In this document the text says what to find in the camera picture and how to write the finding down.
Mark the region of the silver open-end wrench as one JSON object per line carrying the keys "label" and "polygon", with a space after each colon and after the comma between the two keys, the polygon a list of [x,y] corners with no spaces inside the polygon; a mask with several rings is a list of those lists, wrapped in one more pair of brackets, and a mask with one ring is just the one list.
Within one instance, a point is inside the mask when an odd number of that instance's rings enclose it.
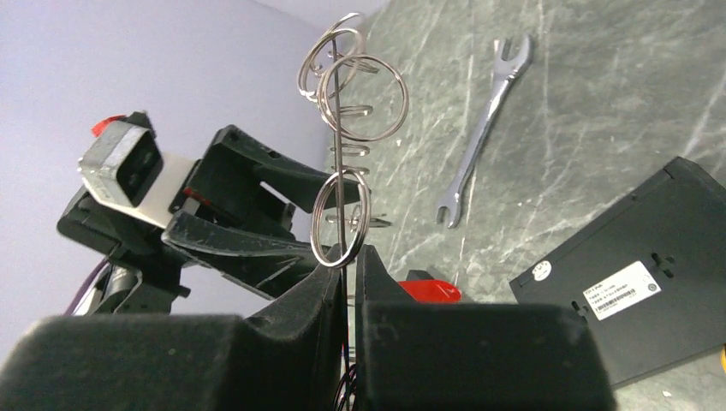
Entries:
{"label": "silver open-end wrench", "polygon": [[510,48],[510,39],[498,41],[495,47],[489,98],[485,104],[483,114],[470,133],[470,140],[463,153],[459,168],[437,202],[436,222],[443,223],[448,229],[456,228],[461,221],[463,193],[466,184],[473,174],[478,157],[485,146],[500,106],[516,79],[527,70],[532,62],[533,36],[529,33],[523,36],[518,51],[514,56],[510,55]]}

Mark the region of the black network switch with label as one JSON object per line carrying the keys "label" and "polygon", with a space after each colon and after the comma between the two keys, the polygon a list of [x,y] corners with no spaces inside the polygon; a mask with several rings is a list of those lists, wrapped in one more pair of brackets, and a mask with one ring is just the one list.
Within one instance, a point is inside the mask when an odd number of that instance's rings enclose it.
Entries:
{"label": "black network switch with label", "polygon": [[725,342],[725,189],[673,158],[509,284],[573,310],[615,387]]}

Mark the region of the red key tag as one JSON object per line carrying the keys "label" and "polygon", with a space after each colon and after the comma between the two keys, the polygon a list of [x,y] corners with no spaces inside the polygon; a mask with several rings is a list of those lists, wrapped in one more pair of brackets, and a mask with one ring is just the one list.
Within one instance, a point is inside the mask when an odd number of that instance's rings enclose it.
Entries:
{"label": "red key tag", "polygon": [[462,298],[461,291],[444,280],[407,280],[398,284],[418,302],[454,304]]}

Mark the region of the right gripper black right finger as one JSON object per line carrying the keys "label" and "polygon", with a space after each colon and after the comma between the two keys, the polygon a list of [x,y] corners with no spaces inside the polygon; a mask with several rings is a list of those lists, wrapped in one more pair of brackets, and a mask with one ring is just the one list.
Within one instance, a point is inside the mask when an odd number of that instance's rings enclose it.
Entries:
{"label": "right gripper black right finger", "polygon": [[416,301],[375,247],[357,258],[360,410],[613,410],[584,320],[550,305]]}

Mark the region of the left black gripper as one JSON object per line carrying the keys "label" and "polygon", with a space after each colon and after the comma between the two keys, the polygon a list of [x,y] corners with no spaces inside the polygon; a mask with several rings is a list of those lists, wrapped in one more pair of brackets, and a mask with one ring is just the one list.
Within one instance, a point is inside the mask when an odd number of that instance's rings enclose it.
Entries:
{"label": "left black gripper", "polygon": [[[95,139],[118,119],[153,128],[145,111],[134,111],[98,122],[92,127]],[[190,294],[181,284],[181,271],[193,262],[267,300],[280,297],[318,266],[310,244],[222,227],[227,218],[221,213],[248,213],[260,206],[263,182],[311,213],[328,174],[276,152],[235,125],[217,131],[195,166],[193,190],[191,171],[164,229],[100,205],[82,182],[57,231],[104,257],[71,302],[69,315],[168,314],[175,300]]]}

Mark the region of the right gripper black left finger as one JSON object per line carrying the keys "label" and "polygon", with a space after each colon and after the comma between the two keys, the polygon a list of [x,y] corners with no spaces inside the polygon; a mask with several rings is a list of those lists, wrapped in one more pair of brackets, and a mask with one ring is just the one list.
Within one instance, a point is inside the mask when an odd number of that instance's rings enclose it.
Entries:
{"label": "right gripper black left finger", "polygon": [[36,323],[1,369],[4,410],[330,410],[341,284],[323,266],[248,318],[121,314]]}

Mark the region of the yellow black screwdriver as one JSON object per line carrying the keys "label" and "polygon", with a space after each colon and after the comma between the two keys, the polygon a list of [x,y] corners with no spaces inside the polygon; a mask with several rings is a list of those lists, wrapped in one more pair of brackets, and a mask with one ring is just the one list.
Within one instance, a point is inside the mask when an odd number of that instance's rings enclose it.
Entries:
{"label": "yellow black screwdriver", "polygon": [[720,361],[721,361],[721,367],[725,373],[726,372],[726,348],[725,348],[725,346],[723,347],[723,349],[721,351]]}

